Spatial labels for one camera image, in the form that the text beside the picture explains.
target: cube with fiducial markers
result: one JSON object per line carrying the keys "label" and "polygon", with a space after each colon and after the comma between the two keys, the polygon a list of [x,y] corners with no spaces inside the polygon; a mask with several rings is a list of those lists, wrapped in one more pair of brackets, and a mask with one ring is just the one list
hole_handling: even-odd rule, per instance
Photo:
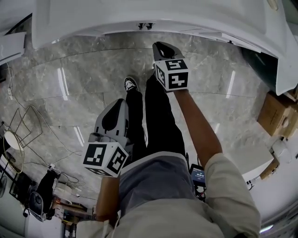
{"label": "cube with fiducial markers", "polygon": [[82,153],[83,166],[90,172],[108,177],[118,177],[128,153],[118,142],[88,142]]}
{"label": "cube with fiducial markers", "polygon": [[187,89],[191,77],[188,59],[155,61],[156,78],[166,91]]}

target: round white object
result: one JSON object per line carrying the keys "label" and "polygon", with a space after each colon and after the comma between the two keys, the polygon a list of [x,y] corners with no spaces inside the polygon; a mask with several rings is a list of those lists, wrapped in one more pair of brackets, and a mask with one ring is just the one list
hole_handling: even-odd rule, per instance
{"label": "round white object", "polygon": [[14,134],[12,134],[12,132],[10,132],[10,131],[5,132],[4,138],[13,149],[18,150],[18,151],[24,150],[23,147],[21,145],[19,145],[17,138],[15,137]]}

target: floor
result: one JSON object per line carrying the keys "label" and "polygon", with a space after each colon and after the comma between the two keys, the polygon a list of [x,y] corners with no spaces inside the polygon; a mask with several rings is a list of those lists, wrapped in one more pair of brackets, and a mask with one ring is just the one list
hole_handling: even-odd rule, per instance
{"label": "floor", "polygon": [[[82,150],[101,111],[110,102],[125,98],[125,76],[136,76],[144,92],[153,62],[151,48],[156,41],[175,45],[190,59],[193,77],[189,91],[225,152],[242,146],[270,146],[272,143],[256,122],[269,89],[244,61],[236,46],[177,33],[117,33],[101,37],[73,36],[34,50],[30,27],[28,21],[17,29],[27,30],[27,36],[24,55],[9,62],[14,74],[13,94],[24,107],[34,105],[72,152]],[[3,121],[10,123],[17,108],[21,114],[25,110],[9,99],[7,88],[8,81],[0,84],[0,115]],[[190,162],[197,163],[183,115],[173,93],[168,95]],[[26,122],[32,131],[40,130],[32,111],[26,116]],[[73,196],[72,200],[92,207],[101,186],[100,177],[84,169],[80,156],[71,154],[42,119],[41,123],[43,134],[29,144],[31,149],[48,164],[58,161],[57,168],[77,178],[79,183],[75,184],[77,180],[70,178],[68,184],[76,187],[73,194],[78,193],[81,197]],[[23,171],[39,182],[47,169],[39,165],[44,163],[31,149],[25,148]]]}

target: electronic device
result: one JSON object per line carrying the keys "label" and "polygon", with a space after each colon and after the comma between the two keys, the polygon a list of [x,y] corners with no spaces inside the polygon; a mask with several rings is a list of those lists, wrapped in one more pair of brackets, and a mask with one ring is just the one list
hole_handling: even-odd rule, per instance
{"label": "electronic device", "polygon": [[190,175],[195,186],[206,187],[203,167],[192,164],[190,167]]}

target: sneaker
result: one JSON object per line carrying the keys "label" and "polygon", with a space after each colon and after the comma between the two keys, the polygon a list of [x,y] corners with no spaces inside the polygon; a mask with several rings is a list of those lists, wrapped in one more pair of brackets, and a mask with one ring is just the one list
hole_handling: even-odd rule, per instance
{"label": "sneaker", "polygon": [[134,78],[128,76],[125,78],[124,80],[124,87],[125,87],[125,90],[128,92],[129,90],[131,89],[135,89],[137,91],[139,91],[139,88],[138,88],[138,85],[136,84],[136,81]]}

